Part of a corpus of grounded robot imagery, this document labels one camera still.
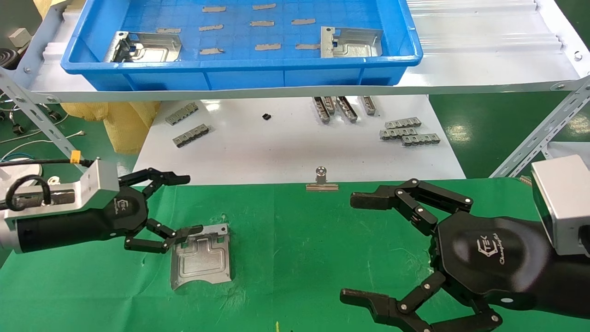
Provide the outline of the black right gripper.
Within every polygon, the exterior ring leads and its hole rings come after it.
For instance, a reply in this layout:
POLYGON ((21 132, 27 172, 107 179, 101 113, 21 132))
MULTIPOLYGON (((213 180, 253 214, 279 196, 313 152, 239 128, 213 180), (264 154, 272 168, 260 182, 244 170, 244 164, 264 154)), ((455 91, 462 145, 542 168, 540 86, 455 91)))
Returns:
POLYGON ((402 300, 341 289, 341 302, 369 310, 377 324, 403 332, 492 332, 502 317, 489 304, 515 310, 552 307, 551 246, 539 221, 512 217, 449 217, 437 227, 437 271, 402 300), (429 324, 417 309, 444 288, 474 314, 429 324))

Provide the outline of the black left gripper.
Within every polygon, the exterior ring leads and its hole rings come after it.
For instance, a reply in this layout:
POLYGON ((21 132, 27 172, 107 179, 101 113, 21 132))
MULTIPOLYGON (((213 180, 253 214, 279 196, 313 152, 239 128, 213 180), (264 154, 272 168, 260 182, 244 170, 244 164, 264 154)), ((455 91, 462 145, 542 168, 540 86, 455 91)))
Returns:
POLYGON ((184 243, 189 236, 198 235, 203 231, 202 225, 174 230, 154 219, 147 219, 146 198, 150 198, 162 186, 187 184, 190 182, 190 176, 178 176, 174 172, 160 172, 154 168, 147 168, 118 178, 120 187, 130 187, 145 181, 150 183, 142 192, 135 189, 121 189, 104 208, 97 210, 93 240, 109 240, 126 236, 125 250, 166 254, 175 244, 184 243), (148 231, 159 236, 162 241, 137 239, 132 236, 137 235, 144 226, 148 231))

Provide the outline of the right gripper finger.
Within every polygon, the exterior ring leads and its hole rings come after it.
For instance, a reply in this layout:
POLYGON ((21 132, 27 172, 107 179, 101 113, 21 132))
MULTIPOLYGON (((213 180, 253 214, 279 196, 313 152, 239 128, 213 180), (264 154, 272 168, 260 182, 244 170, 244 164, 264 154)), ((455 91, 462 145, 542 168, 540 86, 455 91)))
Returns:
POLYGON ((394 209, 425 236, 434 235, 438 224, 425 205, 454 214, 470 212, 472 204, 469 197, 415 178, 397 186, 380 185, 373 193, 354 192, 350 196, 352 208, 394 209))

